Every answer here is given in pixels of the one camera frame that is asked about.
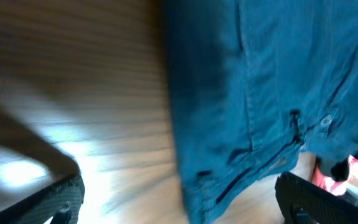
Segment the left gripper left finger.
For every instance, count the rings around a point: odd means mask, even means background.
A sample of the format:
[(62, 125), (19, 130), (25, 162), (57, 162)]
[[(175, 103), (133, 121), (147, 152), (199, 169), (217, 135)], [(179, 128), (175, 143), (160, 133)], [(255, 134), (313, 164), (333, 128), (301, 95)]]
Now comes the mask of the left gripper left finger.
[(85, 186), (69, 175), (0, 212), (0, 224), (77, 224)]

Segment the navy blue shorts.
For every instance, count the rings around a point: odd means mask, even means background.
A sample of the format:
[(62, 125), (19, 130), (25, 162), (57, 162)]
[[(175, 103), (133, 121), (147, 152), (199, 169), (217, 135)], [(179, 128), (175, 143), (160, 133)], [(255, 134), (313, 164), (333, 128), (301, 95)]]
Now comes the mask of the navy blue shorts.
[(358, 158), (358, 1), (172, 0), (163, 19), (190, 223), (301, 152)]

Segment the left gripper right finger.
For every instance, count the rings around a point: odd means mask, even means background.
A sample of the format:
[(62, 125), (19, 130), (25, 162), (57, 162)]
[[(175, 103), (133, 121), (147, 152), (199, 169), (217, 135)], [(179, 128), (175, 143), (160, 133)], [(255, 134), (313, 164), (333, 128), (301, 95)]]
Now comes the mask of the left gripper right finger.
[(358, 224), (358, 207), (291, 172), (278, 177), (275, 196), (285, 224)]

